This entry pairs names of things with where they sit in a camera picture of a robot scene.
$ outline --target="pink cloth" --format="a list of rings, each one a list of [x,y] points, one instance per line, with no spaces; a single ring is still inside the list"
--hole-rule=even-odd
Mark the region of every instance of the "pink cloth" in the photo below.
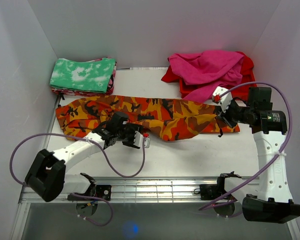
[[[184,99],[204,103],[217,86],[236,86],[244,56],[234,51],[208,50],[202,53],[173,54],[168,60],[172,72],[186,85],[200,85]]]

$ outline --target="blue light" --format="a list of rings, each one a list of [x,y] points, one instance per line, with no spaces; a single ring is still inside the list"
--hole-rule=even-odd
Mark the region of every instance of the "blue light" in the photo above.
[[[122,225],[122,233],[126,239],[134,239],[139,232],[139,227],[133,221],[127,221]]]
[[[133,224],[133,232],[135,234],[137,234],[139,232],[139,227],[137,226],[137,224]]]

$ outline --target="red cloth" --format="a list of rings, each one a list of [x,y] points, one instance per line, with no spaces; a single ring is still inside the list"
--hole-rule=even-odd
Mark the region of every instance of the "red cloth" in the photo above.
[[[242,75],[241,83],[255,81],[253,71],[252,71],[253,67],[254,67],[253,61],[248,56],[246,56],[243,52],[237,51],[237,53],[243,55],[242,66],[240,69],[240,74]],[[184,82],[182,77],[173,73],[171,66],[169,66],[166,74],[162,77],[161,80],[166,83],[180,82],[180,92],[182,94],[182,98],[187,96],[192,91],[205,86],[204,84],[186,85],[186,83]],[[231,88],[231,87],[233,87],[233,85],[226,85],[226,86],[222,86],[222,87]],[[232,92],[232,96],[240,97],[243,100],[247,100],[247,94],[249,91],[249,87],[252,87],[252,85],[251,86],[249,86],[249,85],[243,86],[241,88],[234,90]]]
[[[172,72],[183,78],[186,85],[202,85],[184,99],[204,103],[217,86],[236,86],[243,56],[234,51],[208,50],[202,53],[173,54],[168,58]]]

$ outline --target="cable tie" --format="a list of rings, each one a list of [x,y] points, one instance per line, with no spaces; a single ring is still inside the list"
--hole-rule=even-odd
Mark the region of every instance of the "cable tie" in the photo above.
[[[266,153],[266,154],[259,154],[258,157],[263,157],[263,156],[274,156],[274,155],[279,155],[279,156],[287,156],[286,153],[284,152],[279,152],[279,151],[273,151],[273,152],[269,152],[269,153]]]

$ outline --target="black bracket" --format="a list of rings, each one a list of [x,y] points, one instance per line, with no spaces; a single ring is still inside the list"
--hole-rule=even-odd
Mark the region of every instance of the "black bracket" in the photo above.
[[[199,187],[201,200],[213,200],[222,195],[218,191],[217,184],[200,184]]]
[[[220,176],[216,180],[216,185],[217,185],[217,191],[225,194],[225,179],[227,178],[239,178],[241,179],[241,176],[238,174],[235,174],[235,171],[232,171],[230,173],[221,173]]]
[[[78,194],[81,196],[86,196],[86,200],[87,201],[92,201],[91,198],[89,197],[97,197],[97,198],[101,198],[107,201],[111,200],[111,189],[112,186],[111,185],[91,185],[91,189],[89,189],[86,193],[84,194]],[[83,199],[81,197],[76,197],[73,195],[68,195],[67,197],[68,201],[82,201]]]

